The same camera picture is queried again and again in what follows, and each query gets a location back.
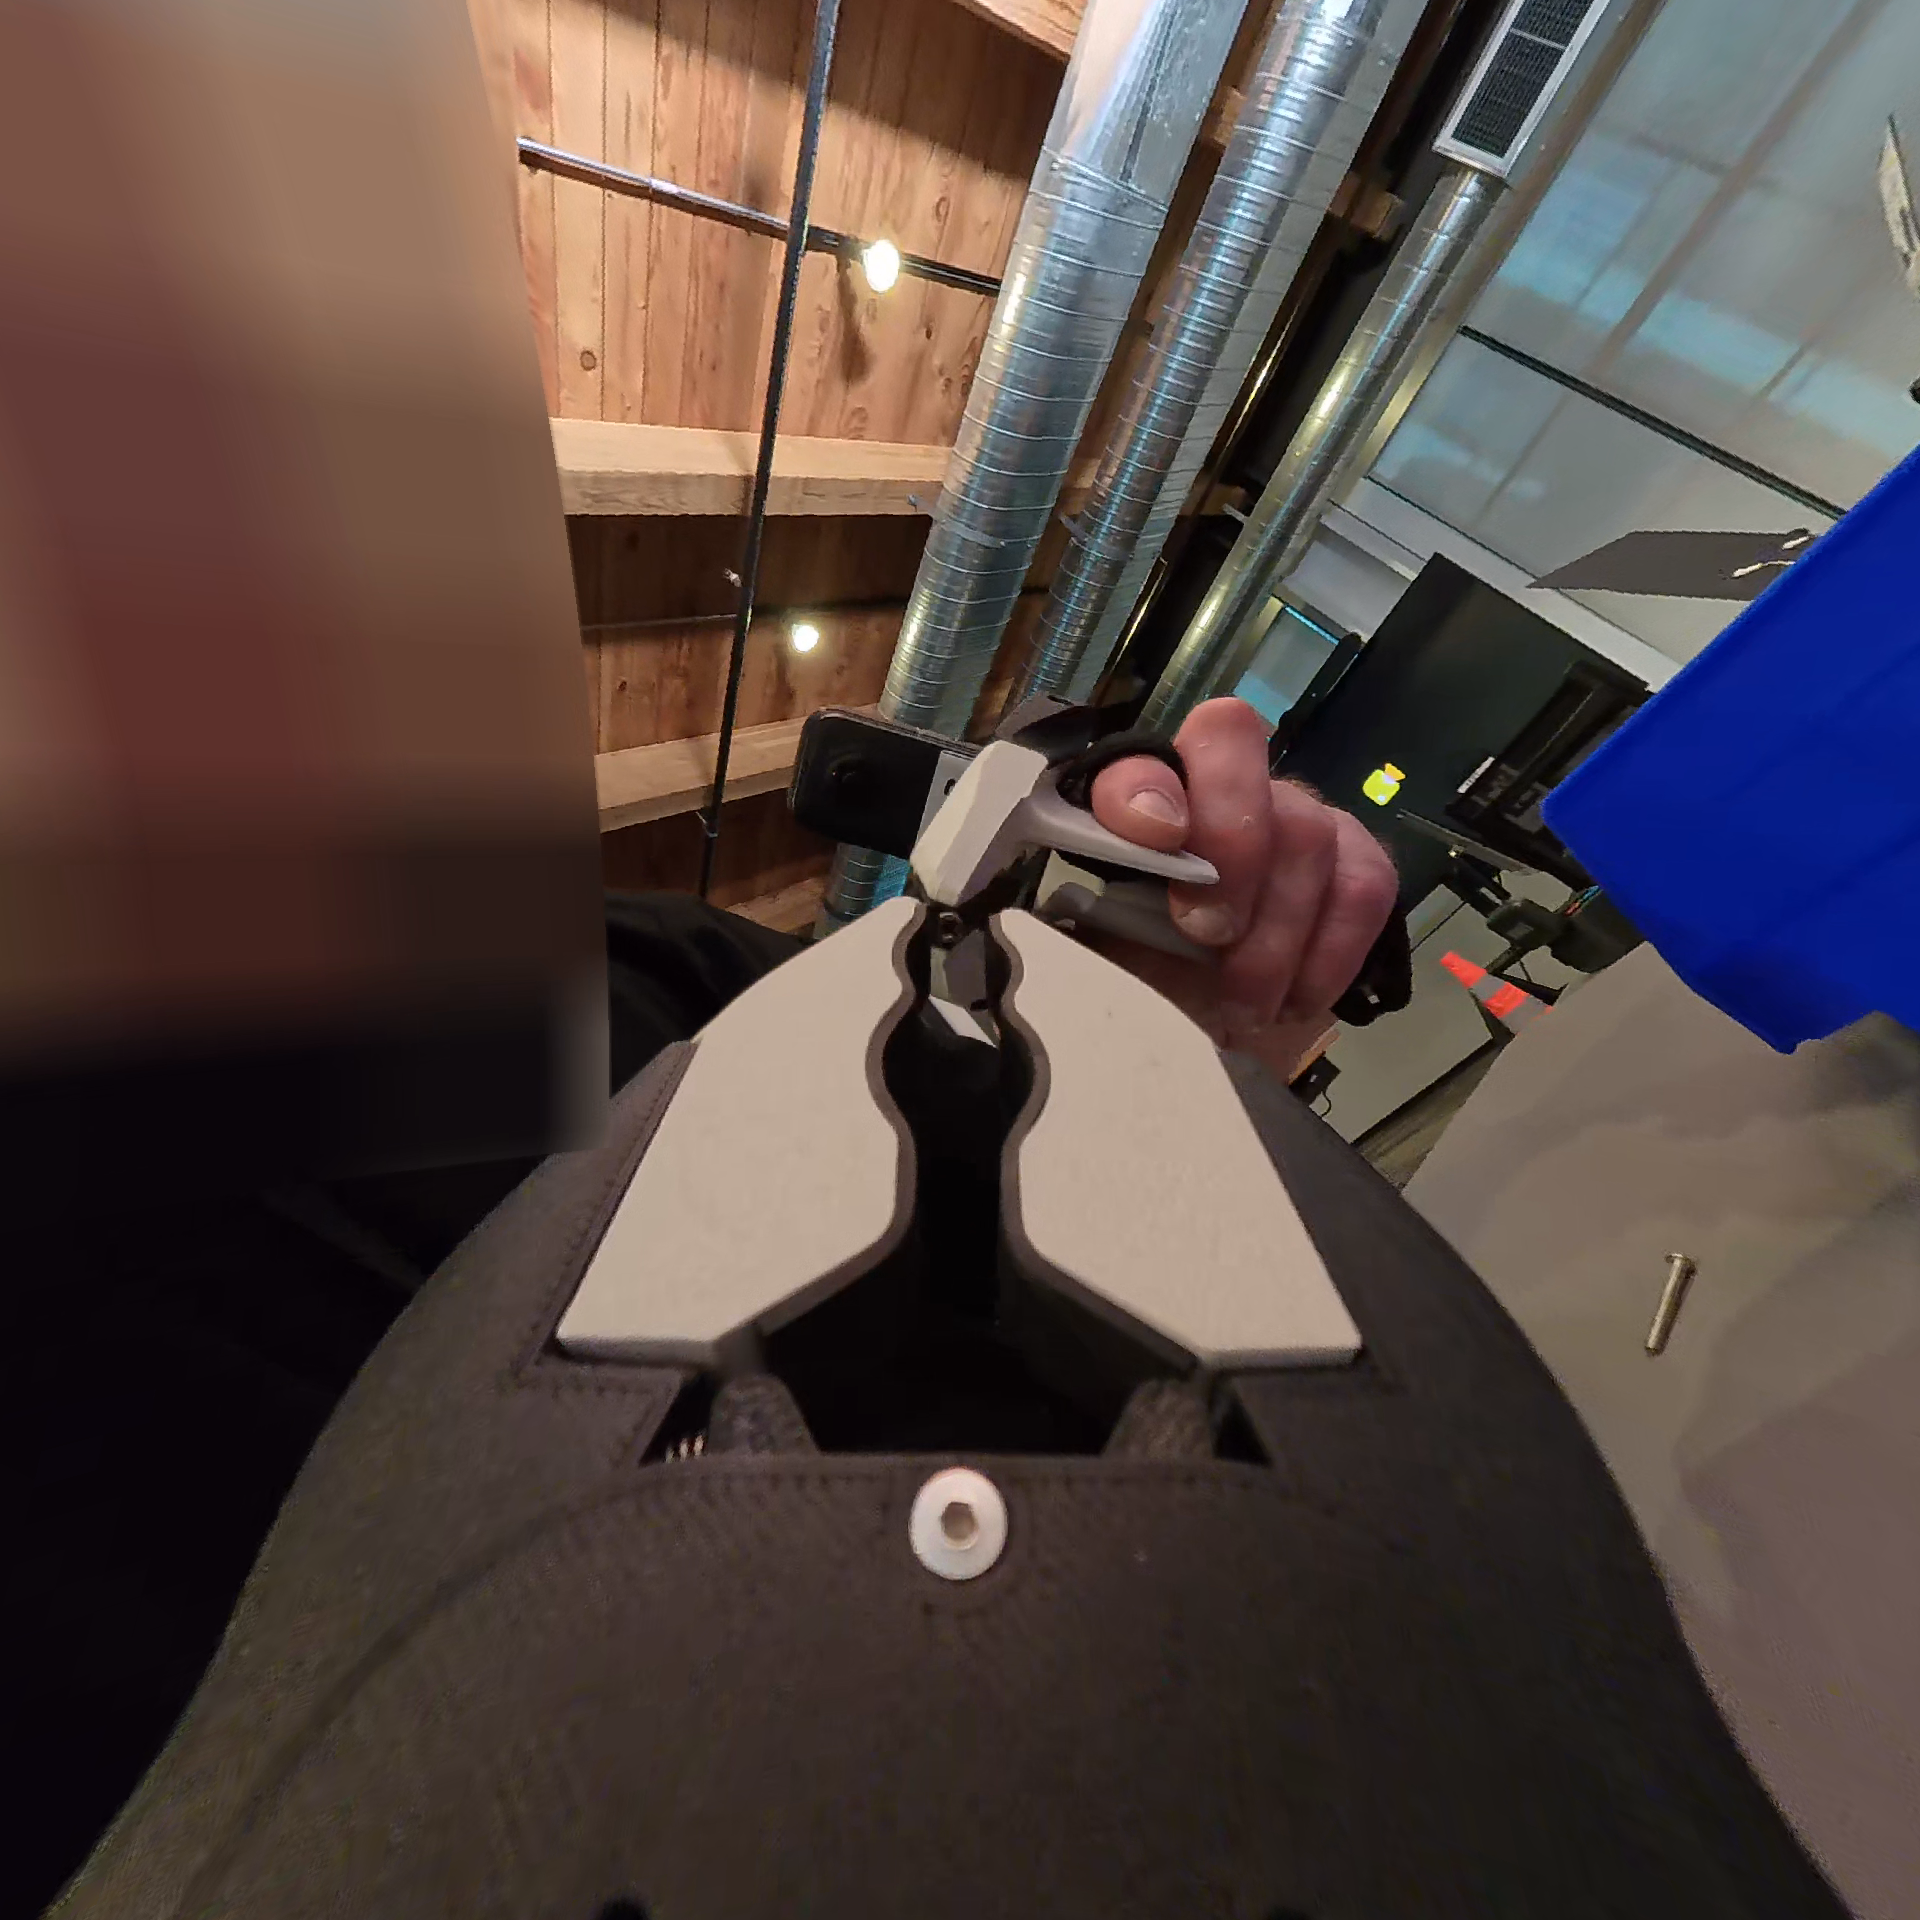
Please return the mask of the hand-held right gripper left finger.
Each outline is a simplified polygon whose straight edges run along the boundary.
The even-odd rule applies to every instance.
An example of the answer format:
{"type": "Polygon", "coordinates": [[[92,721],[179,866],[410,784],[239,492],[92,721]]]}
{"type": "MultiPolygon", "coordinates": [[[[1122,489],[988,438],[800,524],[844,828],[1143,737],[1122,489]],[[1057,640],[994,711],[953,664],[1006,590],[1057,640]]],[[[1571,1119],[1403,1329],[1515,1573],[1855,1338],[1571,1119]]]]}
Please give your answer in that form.
{"type": "Polygon", "coordinates": [[[903,1244],[918,1148],[882,1053],[924,927],[924,903],[884,903],[707,1023],[560,1317],[567,1354],[746,1365],[903,1244]]]}

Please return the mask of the orange traffic cone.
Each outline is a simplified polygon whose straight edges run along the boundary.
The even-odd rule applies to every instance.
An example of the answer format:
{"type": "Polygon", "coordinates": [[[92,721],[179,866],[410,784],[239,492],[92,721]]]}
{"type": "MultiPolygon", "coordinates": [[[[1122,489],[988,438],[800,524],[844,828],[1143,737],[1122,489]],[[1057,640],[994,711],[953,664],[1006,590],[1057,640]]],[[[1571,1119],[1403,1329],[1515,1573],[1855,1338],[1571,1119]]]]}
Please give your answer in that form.
{"type": "Polygon", "coordinates": [[[1444,950],[1440,964],[1476,1000],[1483,1020],[1504,1032],[1524,1028],[1552,1008],[1528,982],[1490,970],[1458,950],[1444,950]]]}

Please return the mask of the blue plastic bin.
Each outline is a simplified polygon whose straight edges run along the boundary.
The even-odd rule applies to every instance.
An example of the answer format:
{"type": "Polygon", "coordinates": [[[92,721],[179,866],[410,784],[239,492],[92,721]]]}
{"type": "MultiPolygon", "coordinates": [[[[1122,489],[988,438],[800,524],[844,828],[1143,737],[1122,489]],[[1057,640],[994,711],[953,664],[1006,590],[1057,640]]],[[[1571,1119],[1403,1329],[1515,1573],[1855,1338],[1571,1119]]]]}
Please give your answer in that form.
{"type": "Polygon", "coordinates": [[[1670,969],[1779,1050],[1918,1026],[1918,456],[1544,802],[1670,969]]]}

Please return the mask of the thin vertical metal rod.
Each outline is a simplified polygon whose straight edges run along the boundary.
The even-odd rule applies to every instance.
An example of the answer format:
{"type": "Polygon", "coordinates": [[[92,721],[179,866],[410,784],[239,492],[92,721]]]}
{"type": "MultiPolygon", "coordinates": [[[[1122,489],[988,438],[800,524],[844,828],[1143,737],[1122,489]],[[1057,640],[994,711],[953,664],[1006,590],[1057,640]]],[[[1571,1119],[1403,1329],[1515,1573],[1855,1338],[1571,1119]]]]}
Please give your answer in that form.
{"type": "Polygon", "coordinates": [[[714,868],[719,846],[722,838],[727,789],[732,773],[732,749],[736,735],[736,708],[740,680],[746,673],[748,641],[753,632],[753,614],[758,602],[758,586],[761,574],[763,528],[770,512],[770,494],[776,480],[779,417],[784,406],[784,381],[788,356],[794,346],[794,327],[800,300],[800,272],[809,249],[809,206],[812,186],[819,172],[819,152],[825,128],[825,105],[832,78],[832,48],[836,39],[839,2],[819,2],[815,9],[815,26],[808,57],[808,87],[803,98],[799,165],[787,213],[787,233],[782,247],[782,272],[776,301],[776,332],[768,356],[768,370],[761,392],[758,463],[753,470],[748,529],[740,548],[736,610],[732,640],[727,648],[727,677],[722,692],[721,726],[714,737],[714,768],[708,782],[707,805],[702,809],[702,857],[698,872],[698,898],[707,900],[714,887],[714,868]]]}

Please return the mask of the thin spiral metal duct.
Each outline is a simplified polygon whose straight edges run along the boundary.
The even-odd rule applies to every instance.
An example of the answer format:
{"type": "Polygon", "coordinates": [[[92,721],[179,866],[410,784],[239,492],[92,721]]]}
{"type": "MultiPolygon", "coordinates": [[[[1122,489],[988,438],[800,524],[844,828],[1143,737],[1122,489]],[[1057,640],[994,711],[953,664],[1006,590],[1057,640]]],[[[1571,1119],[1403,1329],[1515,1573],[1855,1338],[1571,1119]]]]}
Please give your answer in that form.
{"type": "Polygon", "coordinates": [[[1358,460],[1366,432],[1378,421],[1396,377],[1431,329],[1442,295],[1504,192],[1506,180],[1481,166],[1454,160],[1442,168],[1207,597],[1146,695],[1139,716],[1143,728],[1168,735],[1224,680],[1236,641],[1305,552],[1340,478],[1358,460]]]}

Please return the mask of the white ceiling vent grille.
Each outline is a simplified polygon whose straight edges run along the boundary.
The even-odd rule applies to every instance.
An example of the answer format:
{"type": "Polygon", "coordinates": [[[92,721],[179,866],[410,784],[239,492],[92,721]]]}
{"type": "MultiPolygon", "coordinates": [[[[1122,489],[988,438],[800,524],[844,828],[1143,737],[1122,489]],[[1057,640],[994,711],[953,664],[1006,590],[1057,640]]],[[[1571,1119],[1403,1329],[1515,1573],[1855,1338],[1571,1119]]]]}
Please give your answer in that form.
{"type": "Polygon", "coordinates": [[[1512,177],[1603,9],[1603,2],[1506,5],[1433,151],[1479,173],[1512,177]]]}

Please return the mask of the medium spiral metal duct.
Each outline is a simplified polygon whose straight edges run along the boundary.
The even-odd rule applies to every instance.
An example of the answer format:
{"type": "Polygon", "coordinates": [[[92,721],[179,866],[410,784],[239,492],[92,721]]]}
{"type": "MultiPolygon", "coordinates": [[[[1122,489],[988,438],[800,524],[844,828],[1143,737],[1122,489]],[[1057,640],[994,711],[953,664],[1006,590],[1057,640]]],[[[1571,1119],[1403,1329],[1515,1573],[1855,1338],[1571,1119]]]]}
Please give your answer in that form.
{"type": "Polygon", "coordinates": [[[1418,2],[1286,2],[1073,524],[1010,701],[1083,701],[1415,33],[1418,2]]]}

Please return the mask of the black lighting track rail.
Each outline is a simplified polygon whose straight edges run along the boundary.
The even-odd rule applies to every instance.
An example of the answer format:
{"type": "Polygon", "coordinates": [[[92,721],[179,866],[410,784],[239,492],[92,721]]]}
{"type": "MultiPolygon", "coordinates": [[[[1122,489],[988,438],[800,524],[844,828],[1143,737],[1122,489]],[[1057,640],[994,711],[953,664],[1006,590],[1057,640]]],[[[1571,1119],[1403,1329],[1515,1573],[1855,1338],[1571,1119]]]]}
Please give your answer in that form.
{"type": "MultiPolygon", "coordinates": [[[[696,186],[671,183],[659,175],[635,173],[604,160],[590,160],[528,135],[516,136],[515,145],[516,160],[526,172],[547,173],[577,184],[592,184],[618,199],[678,209],[707,223],[727,226],[736,233],[774,238],[777,242],[788,238],[792,221],[784,215],[732,199],[719,199],[696,186]]],[[[859,242],[870,240],[871,238],[859,238],[824,223],[808,223],[803,247],[809,254],[824,254],[858,270],[855,249],[859,242]]],[[[1001,292],[1001,279],[996,276],[910,252],[903,252],[903,279],[927,281],[988,300],[996,300],[1001,292]]]]}

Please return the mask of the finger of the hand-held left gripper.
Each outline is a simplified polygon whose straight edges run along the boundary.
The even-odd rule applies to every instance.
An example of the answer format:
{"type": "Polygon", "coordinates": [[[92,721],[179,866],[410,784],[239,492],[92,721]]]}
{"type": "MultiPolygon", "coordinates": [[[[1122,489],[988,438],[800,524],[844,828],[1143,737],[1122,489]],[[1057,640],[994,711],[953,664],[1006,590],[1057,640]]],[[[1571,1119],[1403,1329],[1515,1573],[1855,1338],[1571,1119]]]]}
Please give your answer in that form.
{"type": "Polygon", "coordinates": [[[960,909],[1012,866],[1049,849],[1032,812],[1047,774],[1049,756],[1015,740],[994,740],[967,762],[908,858],[927,905],[960,909]]]}

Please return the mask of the dark hanging ceiling panel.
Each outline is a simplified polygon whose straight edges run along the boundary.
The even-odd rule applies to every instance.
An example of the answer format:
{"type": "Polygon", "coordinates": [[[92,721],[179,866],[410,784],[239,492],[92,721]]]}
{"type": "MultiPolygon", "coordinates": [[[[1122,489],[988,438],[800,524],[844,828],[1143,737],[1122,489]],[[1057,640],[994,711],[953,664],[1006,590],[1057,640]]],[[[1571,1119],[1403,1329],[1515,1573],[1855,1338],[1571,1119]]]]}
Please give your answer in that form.
{"type": "Polygon", "coordinates": [[[1532,580],[1550,591],[1615,591],[1715,602],[1751,602],[1799,561],[1817,529],[1635,532],[1532,580]]]}

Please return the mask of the person's left hand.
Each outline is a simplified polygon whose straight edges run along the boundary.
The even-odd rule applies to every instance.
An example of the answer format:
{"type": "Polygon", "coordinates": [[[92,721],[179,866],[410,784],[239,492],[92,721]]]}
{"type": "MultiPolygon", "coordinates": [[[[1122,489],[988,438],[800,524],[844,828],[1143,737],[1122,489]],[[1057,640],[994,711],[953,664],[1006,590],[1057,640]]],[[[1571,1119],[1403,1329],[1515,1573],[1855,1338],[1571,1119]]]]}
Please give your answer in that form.
{"type": "Polygon", "coordinates": [[[1179,1005],[1215,1045],[1289,1081],[1396,919],[1394,863],[1353,815],[1270,774],[1270,726],[1252,705],[1235,696],[1194,705],[1172,746],[1183,773],[1150,756],[1118,759],[1096,774],[1088,802],[1107,832],[1215,866],[1212,884],[1168,888],[1170,924],[1200,958],[1100,929],[1083,941],[1179,1005]]]}

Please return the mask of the large spiral metal duct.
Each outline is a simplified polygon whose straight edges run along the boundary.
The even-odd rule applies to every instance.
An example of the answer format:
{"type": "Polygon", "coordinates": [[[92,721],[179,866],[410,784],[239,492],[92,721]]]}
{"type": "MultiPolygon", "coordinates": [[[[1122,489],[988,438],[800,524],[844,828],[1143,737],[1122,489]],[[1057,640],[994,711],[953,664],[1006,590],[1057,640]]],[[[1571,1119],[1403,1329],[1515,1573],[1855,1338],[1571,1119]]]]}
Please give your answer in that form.
{"type": "Polygon", "coordinates": [[[1241,16],[1083,7],[878,696],[937,751],[967,743],[1241,16]]]}

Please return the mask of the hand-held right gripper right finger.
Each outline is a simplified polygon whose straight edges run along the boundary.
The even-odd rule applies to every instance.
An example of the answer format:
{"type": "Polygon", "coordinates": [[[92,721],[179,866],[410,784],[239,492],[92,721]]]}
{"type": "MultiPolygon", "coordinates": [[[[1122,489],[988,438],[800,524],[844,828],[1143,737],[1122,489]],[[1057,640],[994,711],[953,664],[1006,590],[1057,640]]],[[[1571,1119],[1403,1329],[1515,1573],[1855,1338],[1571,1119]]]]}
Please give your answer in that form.
{"type": "Polygon", "coordinates": [[[1025,1270],[1188,1370],[1356,1359],[1353,1313],[1206,1031],[1025,909],[993,938],[1001,1032],[1032,1068],[1000,1200],[1025,1270]]]}

